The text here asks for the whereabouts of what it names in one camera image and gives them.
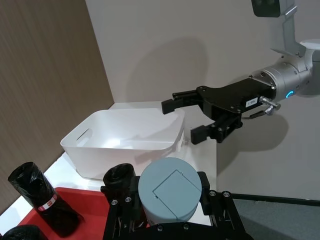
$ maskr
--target black garbage bag roll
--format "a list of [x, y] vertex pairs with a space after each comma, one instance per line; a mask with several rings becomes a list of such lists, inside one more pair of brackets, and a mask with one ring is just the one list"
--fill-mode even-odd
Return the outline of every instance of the black garbage bag roll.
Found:
[[59, 196], [35, 163], [22, 164], [8, 181], [59, 237], [67, 237], [77, 229], [81, 215]]
[[35, 225], [21, 225], [7, 231], [1, 240], [48, 240]]

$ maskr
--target brown wood panel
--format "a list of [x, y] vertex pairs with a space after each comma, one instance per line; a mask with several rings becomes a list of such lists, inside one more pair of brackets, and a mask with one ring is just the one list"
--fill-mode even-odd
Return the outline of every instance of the brown wood panel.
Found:
[[85, 0], [0, 1], [0, 213], [20, 164], [46, 170], [60, 140], [113, 104]]

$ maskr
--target gray floor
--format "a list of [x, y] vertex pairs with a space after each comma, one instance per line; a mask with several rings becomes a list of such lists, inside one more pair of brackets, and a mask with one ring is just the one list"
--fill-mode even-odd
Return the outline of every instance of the gray floor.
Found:
[[234, 200], [254, 240], [320, 240], [320, 207]]

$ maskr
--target white plastic basket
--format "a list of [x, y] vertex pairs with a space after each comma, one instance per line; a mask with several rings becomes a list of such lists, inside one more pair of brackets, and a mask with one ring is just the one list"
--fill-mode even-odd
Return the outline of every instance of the white plastic basket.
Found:
[[160, 109], [101, 110], [91, 114], [61, 140], [77, 172], [103, 179], [121, 163], [137, 175], [153, 160], [174, 153], [183, 141], [185, 113], [163, 115]]

